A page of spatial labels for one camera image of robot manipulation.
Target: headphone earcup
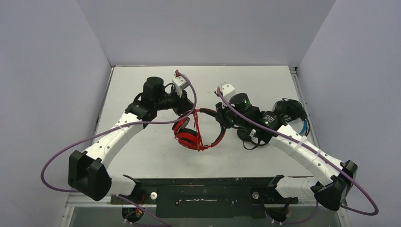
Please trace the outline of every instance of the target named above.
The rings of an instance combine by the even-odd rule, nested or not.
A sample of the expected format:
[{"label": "headphone earcup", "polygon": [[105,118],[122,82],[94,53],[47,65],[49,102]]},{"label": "headphone earcup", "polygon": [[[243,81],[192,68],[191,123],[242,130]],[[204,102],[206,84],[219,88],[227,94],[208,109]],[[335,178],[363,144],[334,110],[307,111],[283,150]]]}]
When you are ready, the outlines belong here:
[{"label": "headphone earcup", "polygon": [[178,143],[186,148],[196,150],[198,138],[196,132],[192,129],[180,129],[176,135]]},{"label": "headphone earcup", "polygon": [[185,128],[189,123],[189,121],[190,121],[189,117],[186,117],[180,120],[179,122],[174,123],[172,127],[174,135],[177,135],[180,129]]}]

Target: screw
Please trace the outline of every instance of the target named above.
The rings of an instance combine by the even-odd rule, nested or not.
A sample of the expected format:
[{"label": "screw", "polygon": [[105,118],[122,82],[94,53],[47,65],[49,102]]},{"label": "screw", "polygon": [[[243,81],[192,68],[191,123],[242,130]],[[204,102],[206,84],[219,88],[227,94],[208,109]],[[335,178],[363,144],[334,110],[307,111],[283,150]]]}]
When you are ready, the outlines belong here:
[{"label": "screw", "polygon": [[259,198],[259,192],[252,193],[252,198],[257,200]]}]

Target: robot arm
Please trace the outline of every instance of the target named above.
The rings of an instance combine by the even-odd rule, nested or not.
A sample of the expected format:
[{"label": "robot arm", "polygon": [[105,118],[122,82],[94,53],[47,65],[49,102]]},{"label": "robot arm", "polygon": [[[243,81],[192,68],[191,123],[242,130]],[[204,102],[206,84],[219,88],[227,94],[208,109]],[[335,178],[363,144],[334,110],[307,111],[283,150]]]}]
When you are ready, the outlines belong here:
[{"label": "robot arm", "polygon": [[188,83],[178,74],[172,79],[170,93],[165,92],[161,78],[148,78],[143,92],[128,105],[112,127],[118,129],[106,134],[82,153],[76,150],[70,155],[68,184],[95,201],[107,194],[131,194],[135,182],[122,176],[109,176],[107,168],[124,145],[147,126],[146,123],[135,122],[152,121],[158,110],[173,109],[181,115],[192,109],[193,103],[184,91],[187,87]]},{"label": "robot arm", "polygon": [[281,121],[274,112],[260,111],[258,107],[252,106],[245,93],[235,94],[235,89],[232,85],[227,83],[222,84],[216,89],[216,92],[218,90],[221,91],[224,99],[229,100],[230,104],[242,115],[260,125],[300,141],[299,143],[294,143],[284,137],[257,128],[232,112],[224,103],[216,104],[218,113],[216,120],[223,125],[223,127],[231,128],[237,125],[240,128],[251,131],[252,136],[258,137],[260,140],[284,151],[313,174],[313,177],[276,176],[271,184],[273,184],[275,190],[283,198],[315,198],[321,205],[330,210],[338,210],[340,208],[345,196],[352,187],[351,182],[318,157],[317,154],[301,145],[304,143],[312,149],[317,150],[318,154],[320,153],[323,155],[352,178],[355,178],[357,172],[357,165],[354,162],[342,162],[324,153],[308,142],[307,137],[300,136],[290,125]]}]

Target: black mounting plate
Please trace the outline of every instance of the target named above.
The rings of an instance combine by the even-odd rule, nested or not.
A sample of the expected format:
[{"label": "black mounting plate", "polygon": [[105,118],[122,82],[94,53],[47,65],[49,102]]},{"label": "black mounting plate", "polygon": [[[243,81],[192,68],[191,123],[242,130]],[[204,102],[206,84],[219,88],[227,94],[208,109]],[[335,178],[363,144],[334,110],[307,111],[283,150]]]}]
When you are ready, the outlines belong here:
[{"label": "black mounting plate", "polygon": [[[144,195],[143,204],[156,204],[156,215],[160,218],[266,218],[264,204],[284,205],[288,202],[287,198],[267,188],[273,179],[136,179],[140,183],[131,195],[124,197],[138,203]],[[156,200],[150,198],[152,192],[157,193]],[[252,197],[253,192],[259,193],[259,199]],[[128,204],[115,196],[112,196],[110,203]]]}]

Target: gray wall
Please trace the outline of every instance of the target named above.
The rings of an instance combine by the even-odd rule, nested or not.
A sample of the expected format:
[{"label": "gray wall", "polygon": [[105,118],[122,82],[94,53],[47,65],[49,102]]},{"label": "gray wall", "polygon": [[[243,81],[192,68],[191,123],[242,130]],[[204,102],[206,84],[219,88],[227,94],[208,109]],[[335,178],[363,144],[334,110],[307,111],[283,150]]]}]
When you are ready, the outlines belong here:
[{"label": "gray wall", "polygon": [[[0,225],[59,226],[68,194],[40,171],[93,134],[110,66],[75,0],[1,1],[0,31]],[[67,188],[67,165],[47,179]]]},{"label": "gray wall", "polygon": [[[401,1],[337,0],[300,64],[322,149],[359,165],[357,181],[380,213],[349,212],[353,226],[399,226]],[[354,188],[350,206],[372,211]]]},{"label": "gray wall", "polygon": [[298,65],[335,0],[77,0],[112,65]]}]

